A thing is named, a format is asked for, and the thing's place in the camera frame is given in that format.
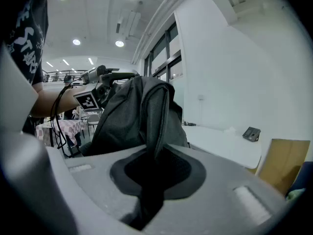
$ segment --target floor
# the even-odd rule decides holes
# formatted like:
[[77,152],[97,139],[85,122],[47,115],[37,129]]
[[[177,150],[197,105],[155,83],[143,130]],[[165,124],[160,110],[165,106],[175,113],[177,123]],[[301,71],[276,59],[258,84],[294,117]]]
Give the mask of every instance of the floor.
[[[85,138],[84,138],[84,136],[83,136],[83,133],[81,132],[81,134],[80,134],[80,139],[81,139],[81,141],[82,141],[82,145],[84,145],[84,144],[86,144],[86,143],[88,143],[88,142],[90,142],[90,141],[92,140],[93,134],[94,134],[94,130],[93,130],[93,127],[92,127],[92,126],[89,126],[89,131],[90,131],[90,137],[89,137],[89,134],[88,134],[88,129],[87,129],[87,127],[85,127],[85,130],[84,130]],[[63,149],[64,149],[65,154],[67,154],[67,155],[69,156],[69,155],[70,155],[70,152],[69,152],[69,150],[68,150],[67,144],[63,146]],[[72,152],[73,152],[73,153],[76,153],[76,152],[77,152],[77,148],[76,148],[76,147],[72,148]],[[83,155],[78,154],[78,155],[76,155],[75,157],[76,157],[76,158],[79,158],[79,157],[82,157],[82,156],[83,156]]]

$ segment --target wire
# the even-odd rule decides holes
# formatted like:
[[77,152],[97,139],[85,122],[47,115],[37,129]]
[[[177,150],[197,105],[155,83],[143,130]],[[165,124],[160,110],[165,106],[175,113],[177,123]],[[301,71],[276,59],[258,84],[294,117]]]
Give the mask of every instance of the wire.
[[[58,97],[56,98],[56,100],[54,101],[52,107],[51,107],[51,111],[50,111],[50,122],[51,122],[51,128],[52,128],[52,131],[54,132],[54,136],[55,136],[55,140],[57,142],[57,145],[58,145],[58,149],[60,149],[61,147],[63,147],[67,142],[66,142],[66,138],[64,137],[63,135],[63,132],[61,131],[61,127],[60,127],[60,124],[59,124],[59,120],[58,120],[58,108],[59,108],[59,103],[61,101],[61,98],[63,96],[63,94],[65,93],[65,91],[71,87],[71,84],[79,79],[81,79],[83,76],[79,77],[78,79],[76,80],[73,80],[69,85],[65,86],[61,92],[59,93]],[[57,131],[55,130],[55,126],[54,126],[54,119],[56,119],[56,122],[57,122],[57,126],[59,128],[59,134],[57,134]]]

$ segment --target checkered tablecloth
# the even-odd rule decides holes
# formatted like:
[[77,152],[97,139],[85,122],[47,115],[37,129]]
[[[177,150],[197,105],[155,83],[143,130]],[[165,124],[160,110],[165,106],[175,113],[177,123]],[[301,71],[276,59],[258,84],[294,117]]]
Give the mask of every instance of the checkered tablecloth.
[[[84,124],[81,120],[59,120],[59,125],[63,134],[67,135],[69,139],[76,145],[75,135],[81,130],[84,130]],[[54,120],[54,127],[56,131],[60,131],[56,120]],[[36,134],[39,140],[42,140],[46,146],[51,146],[49,129],[51,122],[46,122],[36,126]],[[53,143],[56,144],[55,135],[52,135]]]

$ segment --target gray chair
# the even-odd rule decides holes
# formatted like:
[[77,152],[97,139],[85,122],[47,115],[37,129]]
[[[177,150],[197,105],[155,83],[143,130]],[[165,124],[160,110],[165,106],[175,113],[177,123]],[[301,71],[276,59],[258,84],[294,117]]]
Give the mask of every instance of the gray chair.
[[98,114],[91,115],[91,116],[87,119],[87,127],[88,127],[89,136],[90,136],[89,126],[92,126],[92,127],[93,127],[93,131],[94,131],[94,126],[95,126],[95,125],[98,125],[99,120],[100,120],[100,118],[99,118]]

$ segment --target round ceiling light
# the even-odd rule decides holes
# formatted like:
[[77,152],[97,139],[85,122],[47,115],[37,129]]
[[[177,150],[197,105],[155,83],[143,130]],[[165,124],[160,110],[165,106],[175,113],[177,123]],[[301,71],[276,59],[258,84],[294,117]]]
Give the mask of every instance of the round ceiling light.
[[115,44],[118,47],[123,47],[124,46],[124,43],[122,41],[116,41]]
[[74,40],[73,40],[73,44],[75,44],[75,45],[80,45],[80,41],[79,41],[78,39],[74,39]]

